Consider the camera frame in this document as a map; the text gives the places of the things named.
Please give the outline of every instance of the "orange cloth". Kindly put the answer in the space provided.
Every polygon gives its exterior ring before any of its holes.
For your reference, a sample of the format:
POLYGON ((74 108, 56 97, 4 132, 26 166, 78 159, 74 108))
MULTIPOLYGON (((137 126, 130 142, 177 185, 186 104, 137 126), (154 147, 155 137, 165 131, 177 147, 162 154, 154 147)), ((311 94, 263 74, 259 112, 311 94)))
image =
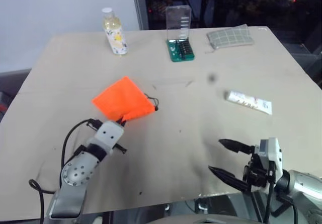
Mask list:
POLYGON ((155 111, 154 105, 128 77, 107 87, 92 103, 113 121, 127 121, 155 111))

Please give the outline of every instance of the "plastic bottle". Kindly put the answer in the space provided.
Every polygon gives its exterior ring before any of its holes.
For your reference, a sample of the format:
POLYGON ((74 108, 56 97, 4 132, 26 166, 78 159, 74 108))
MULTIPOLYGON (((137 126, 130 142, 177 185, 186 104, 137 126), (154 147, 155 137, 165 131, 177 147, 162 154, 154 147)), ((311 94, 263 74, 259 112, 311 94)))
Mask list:
POLYGON ((114 15, 111 8, 103 8, 102 12, 104 14, 103 28, 113 53, 126 54, 128 48, 119 18, 114 15))

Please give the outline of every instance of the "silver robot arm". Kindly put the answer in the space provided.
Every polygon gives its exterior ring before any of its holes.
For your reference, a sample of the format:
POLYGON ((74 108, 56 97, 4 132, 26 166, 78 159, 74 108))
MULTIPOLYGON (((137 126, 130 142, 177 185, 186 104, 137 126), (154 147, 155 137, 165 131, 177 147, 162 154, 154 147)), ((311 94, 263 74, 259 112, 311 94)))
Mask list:
POLYGON ((77 219, 84 205, 86 189, 96 166, 113 153, 113 147, 124 129, 113 121, 106 121, 94 137, 88 139, 85 151, 80 152, 63 167, 61 188, 54 194, 47 210, 45 222, 77 219))

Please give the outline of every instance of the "gray cloth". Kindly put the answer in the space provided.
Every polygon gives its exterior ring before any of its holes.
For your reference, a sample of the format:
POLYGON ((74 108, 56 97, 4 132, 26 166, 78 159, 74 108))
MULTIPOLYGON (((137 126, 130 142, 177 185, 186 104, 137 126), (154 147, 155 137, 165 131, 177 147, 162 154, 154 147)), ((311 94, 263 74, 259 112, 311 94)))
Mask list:
POLYGON ((247 24, 230 29, 213 31, 208 33, 207 36, 214 49, 254 44, 247 24))

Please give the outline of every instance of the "beige table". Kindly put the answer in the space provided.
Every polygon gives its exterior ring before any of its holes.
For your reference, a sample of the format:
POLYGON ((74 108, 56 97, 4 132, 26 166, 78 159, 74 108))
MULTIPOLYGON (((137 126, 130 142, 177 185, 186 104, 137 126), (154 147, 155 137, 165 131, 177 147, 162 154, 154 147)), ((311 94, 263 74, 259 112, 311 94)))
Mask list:
MULTIPOLYGON (((28 180, 58 188, 66 134, 85 118, 104 120, 91 99, 122 76, 159 98, 159 111, 128 122, 120 140, 128 152, 101 163, 85 213, 236 192, 207 166, 241 177, 249 156, 227 151, 220 138, 258 144, 278 137, 285 169, 321 177, 322 91, 268 28, 250 27, 253 46, 209 53, 211 30, 192 30, 196 58, 180 63, 169 59, 165 31, 126 32, 126 56, 111 53, 104 33, 54 37, 0 124, 0 220, 39 217, 28 180), (225 101, 227 90, 272 101, 273 115, 225 101)), ((81 127, 67 155, 93 134, 81 127)))

